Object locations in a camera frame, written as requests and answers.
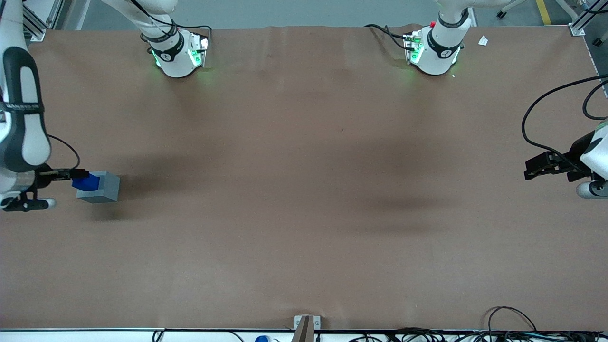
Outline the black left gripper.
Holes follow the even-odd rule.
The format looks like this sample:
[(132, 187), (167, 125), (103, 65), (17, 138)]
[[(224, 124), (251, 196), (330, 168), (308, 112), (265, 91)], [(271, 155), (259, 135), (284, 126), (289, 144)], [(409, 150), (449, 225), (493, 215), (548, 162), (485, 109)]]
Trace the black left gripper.
[(591, 144), (594, 132), (590, 132), (576, 139), (569, 151), (560, 152), (557, 156), (553, 152), (543, 152), (526, 161), (524, 180), (531, 181), (543, 175), (558, 175), (565, 173), (569, 182), (582, 178), (590, 178), (592, 171), (580, 158)]

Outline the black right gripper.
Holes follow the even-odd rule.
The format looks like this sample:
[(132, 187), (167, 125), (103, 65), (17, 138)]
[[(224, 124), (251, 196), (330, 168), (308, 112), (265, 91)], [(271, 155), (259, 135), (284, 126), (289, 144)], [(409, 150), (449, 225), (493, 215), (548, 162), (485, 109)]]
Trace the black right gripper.
[(54, 181), (70, 181), (72, 178), (88, 178), (89, 171), (85, 169), (53, 169), (48, 164), (36, 168), (37, 188), (46, 188)]

